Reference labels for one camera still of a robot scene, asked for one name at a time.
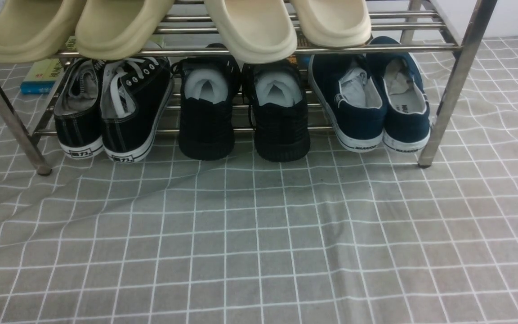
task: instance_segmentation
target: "black sneaker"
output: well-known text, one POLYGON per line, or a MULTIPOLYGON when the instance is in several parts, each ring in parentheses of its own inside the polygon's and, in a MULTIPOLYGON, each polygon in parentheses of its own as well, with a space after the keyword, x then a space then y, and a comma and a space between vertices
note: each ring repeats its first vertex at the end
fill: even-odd
POLYGON ((53 115, 59 144, 67 156, 92 158, 103 151, 99 94, 105 62, 78 59, 66 70, 66 86, 53 115))
POLYGON ((111 160, 138 162, 152 149, 172 77, 166 58, 127 58, 105 66, 101 131, 111 160))
POLYGON ((237 61, 233 57, 187 58, 174 64, 173 71, 181 75, 179 149, 195 160, 229 155, 235 145, 231 118, 240 86, 237 61))
MULTIPOLYGON (((270 162, 291 162, 310 149, 308 106, 299 70, 289 61, 243 66, 242 87, 253 107, 255 149, 270 162)), ((253 125, 251 111, 249 122, 253 125)))

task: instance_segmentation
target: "book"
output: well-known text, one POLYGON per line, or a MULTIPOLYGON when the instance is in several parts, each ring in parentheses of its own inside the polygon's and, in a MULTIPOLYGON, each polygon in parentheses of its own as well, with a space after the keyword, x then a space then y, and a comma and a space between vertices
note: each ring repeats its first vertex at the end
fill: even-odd
MULTIPOLYGON (((162 48, 165 46, 163 35, 153 35, 149 40, 162 48)), ((66 46, 68 50, 76 49, 76 38, 74 36, 69 37, 66 46)), ((35 62, 21 82, 21 94, 49 94, 62 71, 63 66, 61 66, 59 59, 44 59, 35 62)))

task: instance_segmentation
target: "black object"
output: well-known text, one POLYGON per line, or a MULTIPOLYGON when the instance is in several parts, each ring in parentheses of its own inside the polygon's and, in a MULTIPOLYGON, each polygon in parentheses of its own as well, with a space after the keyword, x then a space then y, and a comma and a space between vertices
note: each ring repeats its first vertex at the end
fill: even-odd
MULTIPOLYGON (((111 64, 107 64, 106 73, 111 69, 111 64)), ((111 102, 106 99, 106 93, 113 84, 107 86, 101 102, 105 152, 114 162, 138 162, 152 149, 159 119, 171 97, 174 83, 169 60, 152 57, 126 59, 111 73, 121 76, 116 76, 112 83, 117 82, 118 95, 124 98, 123 108, 133 104, 135 109, 125 117, 116 115, 109 107, 114 98, 109 95, 107 98, 111 102)))
POLYGON ((65 154, 71 158, 91 158, 103 151, 99 102, 104 67, 103 61, 78 59, 66 70, 67 85, 55 105, 54 119, 59 143, 65 154), (86 93, 90 90, 87 82, 94 83, 91 86, 95 88, 94 94, 86 93), (87 109, 70 107, 74 103, 83 104, 84 101, 93 100, 87 109))
MULTIPOLYGON (((221 44, 208 47, 224 48, 221 44)), ((187 58, 173 64, 174 74, 181 76, 181 118, 179 149, 195 160, 219 160, 229 155, 235 145, 232 125, 233 98, 241 86, 239 66, 232 56, 187 58), (228 83, 228 97, 220 103, 185 98, 189 74, 198 68, 220 72, 228 83)))
POLYGON ((301 86, 298 68, 287 60, 251 65, 245 64, 242 71, 242 90, 249 99, 249 122, 251 108, 255 117, 255 149, 270 162, 291 162, 306 156, 311 147, 308 131, 307 95, 301 86), (277 104, 259 105, 255 80, 265 72, 285 71, 296 80, 302 91, 302 100, 293 107, 277 104))

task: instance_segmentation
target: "printed logo on heel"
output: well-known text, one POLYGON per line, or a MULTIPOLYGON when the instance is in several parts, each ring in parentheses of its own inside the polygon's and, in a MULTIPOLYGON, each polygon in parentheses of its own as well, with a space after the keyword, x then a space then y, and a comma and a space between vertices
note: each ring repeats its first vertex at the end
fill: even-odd
POLYGON ((133 158, 132 155, 128 155, 128 156, 111 156, 111 158, 113 158, 113 161, 117 162, 117 163, 133 163, 133 162, 135 162, 135 158, 133 158))
POLYGON ((89 158, 89 157, 93 156, 93 151, 91 149, 69 150, 68 154, 72 158, 89 158))

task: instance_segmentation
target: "sneaker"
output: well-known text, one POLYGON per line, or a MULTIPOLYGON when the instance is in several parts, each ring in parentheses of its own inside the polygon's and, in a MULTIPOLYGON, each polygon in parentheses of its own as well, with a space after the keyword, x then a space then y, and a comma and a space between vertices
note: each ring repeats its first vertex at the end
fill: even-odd
MULTIPOLYGON (((371 44, 399 44, 381 36, 371 44)), ((401 153, 422 150, 429 141, 429 101, 415 58, 409 53, 367 54, 374 77, 379 80, 383 101, 388 105, 385 119, 385 145, 401 153)))
POLYGON ((92 158, 103 151, 99 90, 104 67, 103 61, 78 59, 66 70, 53 115, 59 144, 70 158, 92 158))
POLYGON ((139 162, 152 149, 172 78, 166 58, 127 58, 105 66, 101 131, 111 160, 139 162))
POLYGON ((235 145, 233 98, 240 87, 237 61, 233 57, 187 58, 174 64, 173 71, 181 76, 179 149, 195 160, 229 155, 235 145))
POLYGON ((313 55, 309 84, 329 115, 339 143, 351 152, 374 150, 387 108, 361 55, 313 55))
POLYGON ((310 149, 308 106, 299 70, 289 61, 243 66, 242 88, 255 117, 255 149, 270 162, 291 162, 310 149))

